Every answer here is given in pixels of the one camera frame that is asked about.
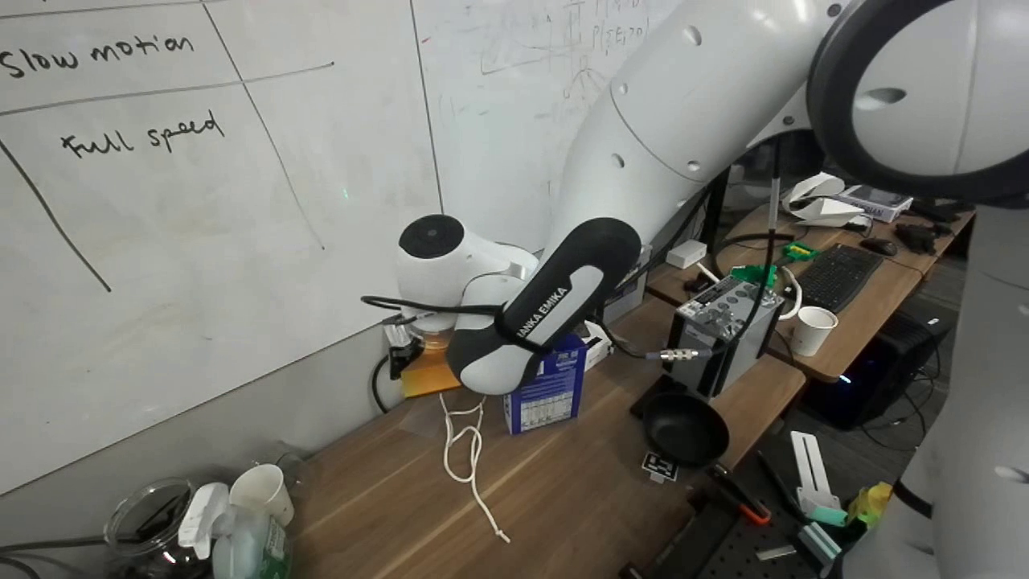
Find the white wall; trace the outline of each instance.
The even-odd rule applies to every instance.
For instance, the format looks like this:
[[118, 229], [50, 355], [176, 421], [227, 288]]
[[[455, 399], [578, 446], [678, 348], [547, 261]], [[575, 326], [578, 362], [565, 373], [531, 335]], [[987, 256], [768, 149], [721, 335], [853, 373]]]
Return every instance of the white wall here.
[[[217, 403], [191, 408], [80, 463], [0, 495], [0, 543], [101, 535], [132, 488], [176, 476], [232, 476], [276, 440], [325, 446], [376, 414], [370, 368], [383, 355], [376, 326], [289, 362]], [[101, 575], [104, 550], [67, 554], [85, 572], [40, 565], [41, 575]]]

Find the black cable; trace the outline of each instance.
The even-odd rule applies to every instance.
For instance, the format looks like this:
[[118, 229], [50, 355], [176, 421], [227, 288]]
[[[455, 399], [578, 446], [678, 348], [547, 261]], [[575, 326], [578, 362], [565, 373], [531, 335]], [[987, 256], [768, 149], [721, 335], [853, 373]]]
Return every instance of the black cable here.
[[104, 547], [104, 537], [0, 543], [0, 554], [21, 554], [21, 550], [80, 550], [80, 547]]
[[661, 263], [685, 234], [685, 229], [697, 219], [701, 206], [709, 206], [709, 199], [713, 196], [716, 185], [725, 185], [728, 174], [713, 176], [701, 196], [695, 199], [695, 206], [685, 211], [685, 219], [678, 220], [678, 229], [674, 231], [674, 239], [649, 256], [649, 263]]
[[372, 308], [426, 308], [426, 310], [457, 310], [457, 315], [500, 315], [502, 306], [431, 306], [416, 298], [397, 298], [397, 295], [359, 295], [359, 302]]
[[0, 565], [21, 568], [21, 572], [29, 575], [29, 579], [41, 579], [40, 568], [34, 568], [34, 565], [23, 563], [23, 560], [0, 556]]
[[928, 410], [915, 403], [915, 394], [910, 391], [903, 391], [903, 399], [910, 403], [910, 408], [915, 408], [915, 419], [920, 419], [920, 427], [923, 427], [923, 437], [931, 434], [931, 421], [928, 421]]
[[748, 326], [754, 323], [754, 319], [759, 315], [761, 298], [767, 298], [767, 288], [768, 288], [768, 280], [771, 280], [775, 229], [768, 229], [767, 234], [768, 234], [768, 243], [767, 243], [761, 284], [756, 287], [756, 298], [754, 298], [754, 306], [749, 306], [748, 321], [741, 323], [741, 331], [737, 331], [730, 340], [725, 340], [721, 348], [705, 349], [701, 355], [716, 355], [716, 354], [735, 349], [737, 340], [741, 340], [741, 338], [748, 335]]
[[709, 250], [709, 265], [710, 265], [716, 277], [725, 277], [725, 271], [716, 265], [716, 254], [728, 250], [728, 247], [735, 247], [735, 243], [743, 243], [743, 241], [768, 241], [768, 243], [775, 243], [775, 241], [797, 241], [797, 239], [789, 234], [789, 231], [775, 231], [775, 229], [759, 231], [759, 234], [735, 234], [735, 239], [716, 241], [716, 243]]
[[[775, 229], [768, 229], [761, 284], [756, 287], [756, 298], [754, 298], [743, 323], [737, 326], [737, 335], [735, 335], [730, 340], [710, 348], [710, 349], [697, 349], [695, 355], [721, 355], [721, 354], [735, 349], [737, 340], [748, 335], [748, 326], [754, 323], [754, 319], [756, 319], [759, 308], [761, 308], [761, 298], [767, 298], [767, 288], [768, 288], [768, 280], [771, 280], [771, 254], [775, 254], [771, 243], [775, 243]], [[664, 354], [676, 349], [676, 348], [666, 348], [666, 349], [647, 349], [647, 354], [640, 354], [640, 349], [635, 349], [635, 348], [627, 348], [627, 343], [621, 343], [621, 340], [614, 338], [614, 331], [605, 323], [605, 310], [603, 310], [595, 321], [597, 321], [597, 326], [607, 335], [607, 340], [614, 343], [614, 349], [621, 349], [621, 354], [627, 354], [627, 355], [636, 355], [636, 360], [666, 360]]]
[[389, 406], [383, 403], [383, 391], [379, 391], [379, 373], [383, 373], [385, 362], [389, 362], [389, 354], [383, 360], [376, 360], [372, 376], [370, 376], [370, 388], [372, 388], [372, 399], [376, 399], [383, 414], [389, 410]]
[[607, 326], [605, 310], [595, 315], [595, 323], [607, 335], [607, 340], [612, 340], [614, 349], [621, 349], [621, 354], [627, 354], [627, 355], [635, 355], [635, 360], [649, 360], [647, 354], [627, 348], [627, 343]]

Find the wire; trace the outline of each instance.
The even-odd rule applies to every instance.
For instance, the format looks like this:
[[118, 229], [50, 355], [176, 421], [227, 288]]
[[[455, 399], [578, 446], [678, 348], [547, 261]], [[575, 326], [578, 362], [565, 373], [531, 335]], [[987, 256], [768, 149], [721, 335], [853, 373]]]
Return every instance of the wire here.
[[[486, 443], [484, 443], [486, 394], [480, 394], [480, 406], [459, 408], [459, 410], [452, 410], [452, 408], [448, 408], [448, 394], [445, 394], [445, 391], [439, 394], [439, 403], [441, 403], [441, 408], [445, 408], [445, 427], [448, 427], [448, 443], [445, 443], [445, 468], [448, 468], [448, 476], [452, 476], [455, 483], [472, 488], [472, 498], [476, 498], [476, 504], [484, 508], [492, 535], [497, 535], [500, 540], [513, 543], [513, 537], [500, 528], [497, 513], [490, 511], [490, 504], [486, 504], [486, 498], [484, 498], [484, 493], [480, 493], [480, 455], [484, 455], [484, 446], [486, 446]], [[459, 430], [455, 434], [455, 414], [476, 414], [476, 424], [467, 424], [467, 427], [459, 427]], [[455, 473], [455, 466], [452, 466], [452, 446], [455, 446], [459, 437], [472, 437], [472, 440], [471, 440], [471, 473], [467, 473], [467, 476]]]
[[795, 287], [795, 306], [791, 306], [791, 310], [785, 310], [785, 315], [778, 315], [778, 319], [795, 319], [797, 310], [801, 310], [801, 306], [805, 306], [805, 287], [797, 284], [797, 273], [791, 271], [791, 265], [778, 265], [789, 280], [791, 280], [791, 287]]
[[457, 310], [457, 315], [500, 315], [502, 306], [431, 306], [416, 298], [397, 298], [397, 295], [359, 295], [359, 302], [372, 308], [426, 308], [426, 310]]
[[661, 263], [661, 261], [678, 243], [678, 239], [685, 234], [685, 229], [697, 219], [701, 206], [709, 206], [709, 199], [713, 196], [716, 183], [725, 183], [725, 176], [713, 176], [713, 179], [701, 189], [701, 196], [697, 196], [695, 206], [685, 211], [685, 219], [678, 220], [678, 229], [674, 231], [674, 239], [668, 239], [661, 250], [652, 250], [649, 265]]
[[767, 243], [767, 265], [761, 265], [761, 284], [756, 287], [756, 298], [754, 298], [754, 306], [749, 306], [749, 310], [748, 310], [748, 319], [743, 319], [743, 323], [737, 326], [737, 335], [730, 338], [730, 340], [725, 340], [725, 343], [716, 343], [716, 348], [710, 348], [710, 349], [695, 349], [695, 348], [666, 348], [666, 349], [647, 349], [647, 354], [640, 354], [640, 349], [635, 349], [635, 348], [627, 348], [627, 343], [621, 343], [621, 338], [614, 338], [614, 331], [605, 323], [605, 315], [597, 315], [595, 321], [597, 321], [597, 326], [607, 335], [607, 340], [614, 343], [614, 349], [621, 349], [621, 354], [627, 354], [627, 355], [636, 355], [636, 360], [697, 360], [697, 355], [721, 355], [721, 354], [728, 354], [728, 349], [735, 349], [737, 348], [737, 340], [748, 335], [748, 326], [754, 323], [754, 319], [759, 315], [759, 308], [761, 308], [761, 298], [767, 298], [767, 287], [768, 287], [768, 280], [771, 280], [771, 254], [775, 254], [775, 229], [768, 229], [768, 243]]
[[614, 349], [621, 349], [621, 354], [627, 354], [627, 355], [635, 355], [635, 360], [652, 360], [649, 354], [627, 348], [627, 343], [607, 326], [605, 310], [595, 315], [595, 323], [607, 335], [607, 340], [612, 340]]
[[34, 568], [29, 563], [13, 560], [13, 556], [0, 556], [0, 565], [21, 568], [29, 579], [41, 579], [40, 568]]
[[383, 391], [379, 391], [379, 373], [383, 373], [385, 362], [389, 362], [389, 349], [385, 349], [383, 360], [376, 360], [372, 376], [370, 376], [370, 388], [372, 388], [372, 399], [376, 399], [383, 414], [389, 414], [389, 406], [383, 403]]
[[797, 241], [797, 239], [789, 234], [789, 231], [775, 231], [775, 229], [759, 231], [759, 234], [725, 239], [721, 243], [713, 243], [713, 247], [709, 250], [709, 265], [710, 265], [716, 277], [725, 277], [725, 271], [716, 265], [716, 254], [728, 250], [728, 247], [735, 247], [735, 243], [743, 243], [743, 241], [768, 241], [768, 243], [775, 243], [775, 241]]
[[67, 537], [67, 540], [29, 540], [29, 543], [0, 543], [0, 554], [21, 550], [80, 550], [80, 547], [104, 547], [104, 537]]
[[910, 391], [903, 391], [906, 406], [915, 408], [915, 419], [920, 419], [920, 427], [923, 427], [923, 437], [931, 434], [931, 421], [928, 421], [928, 410], [915, 403]]

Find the white cable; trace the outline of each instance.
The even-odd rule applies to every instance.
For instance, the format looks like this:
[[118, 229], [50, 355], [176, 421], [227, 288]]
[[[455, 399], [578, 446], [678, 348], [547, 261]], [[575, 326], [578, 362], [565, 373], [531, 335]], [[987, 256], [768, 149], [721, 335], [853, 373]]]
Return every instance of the white cable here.
[[[459, 408], [459, 410], [452, 410], [452, 408], [448, 408], [448, 394], [445, 394], [445, 391], [439, 391], [439, 403], [441, 403], [441, 408], [445, 408], [445, 427], [448, 427], [448, 443], [445, 443], [445, 468], [448, 468], [448, 476], [452, 476], [455, 483], [459, 483], [459, 484], [472, 484], [472, 498], [476, 498], [476, 504], [484, 508], [492, 535], [497, 535], [500, 540], [513, 543], [513, 537], [502, 531], [502, 525], [500, 525], [497, 513], [490, 511], [486, 498], [480, 495], [480, 455], [484, 455], [486, 394], [480, 399], [480, 406]], [[476, 424], [467, 424], [467, 427], [459, 427], [459, 430], [455, 434], [455, 414], [459, 414], [459, 419], [476, 414]], [[472, 440], [471, 440], [471, 473], [459, 476], [459, 473], [455, 473], [455, 466], [452, 466], [452, 446], [455, 446], [459, 437], [467, 437], [467, 434], [472, 437]]]
[[791, 306], [791, 310], [785, 310], [785, 315], [778, 315], [778, 319], [795, 319], [797, 310], [801, 310], [801, 306], [805, 306], [805, 287], [797, 284], [797, 277], [791, 273], [791, 265], [783, 265], [783, 273], [791, 280], [791, 287], [795, 287], [795, 306]]

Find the electronic component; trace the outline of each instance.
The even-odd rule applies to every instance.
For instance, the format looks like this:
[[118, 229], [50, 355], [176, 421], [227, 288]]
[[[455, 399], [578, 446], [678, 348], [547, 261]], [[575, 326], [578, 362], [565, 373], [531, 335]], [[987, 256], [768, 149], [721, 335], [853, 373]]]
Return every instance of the electronic component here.
[[668, 343], [695, 349], [725, 349], [713, 355], [668, 362], [676, 381], [690, 385], [697, 394], [716, 394], [767, 349], [783, 308], [783, 295], [761, 293], [759, 310], [741, 335], [756, 295], [756, 284], [730, 277], [705, 288], [693, 302], [678, 306]]
[[880, 261], [880, 254], [849, 243], [818, 254], [797, 277], [805, 287], [805, 302], [843, 310], [861, 293]]

